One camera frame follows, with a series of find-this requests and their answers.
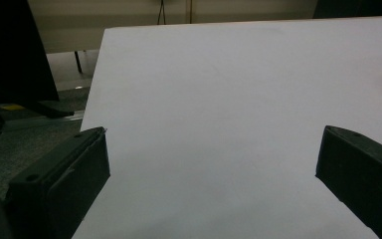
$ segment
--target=table surface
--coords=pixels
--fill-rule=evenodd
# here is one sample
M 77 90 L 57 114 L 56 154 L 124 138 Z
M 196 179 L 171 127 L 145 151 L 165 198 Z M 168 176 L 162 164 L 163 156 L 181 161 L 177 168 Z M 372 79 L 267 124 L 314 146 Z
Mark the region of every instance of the table surface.
M 382 143 L 382 17 L 106 29 L 74 238 L 377 238 L 314 176 L 328 124 Z

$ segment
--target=white wall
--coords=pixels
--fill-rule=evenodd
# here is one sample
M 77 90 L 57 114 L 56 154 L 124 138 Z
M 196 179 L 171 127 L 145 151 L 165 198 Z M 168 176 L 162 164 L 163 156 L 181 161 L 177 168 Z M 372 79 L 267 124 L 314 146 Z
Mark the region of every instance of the white wall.
M 164 0 L 168 24 L 311 18 L 316 0 Z M 155 25 L 160 0 L 29 0 L 47 53 L 98 49 L 105 28 Z

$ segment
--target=cable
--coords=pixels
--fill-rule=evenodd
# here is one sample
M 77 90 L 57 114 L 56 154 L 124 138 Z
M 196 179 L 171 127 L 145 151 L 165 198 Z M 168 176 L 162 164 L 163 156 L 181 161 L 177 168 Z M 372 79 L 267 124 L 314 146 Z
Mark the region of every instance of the cable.
M 163 11 L 163 24 L 166 25 L 166 14 L 164 11 L 164 1 L 160 1 L 160 10 L 159 10 L 159 17 L 157 18 L 157 25 L 160 25 L 160 17 Z

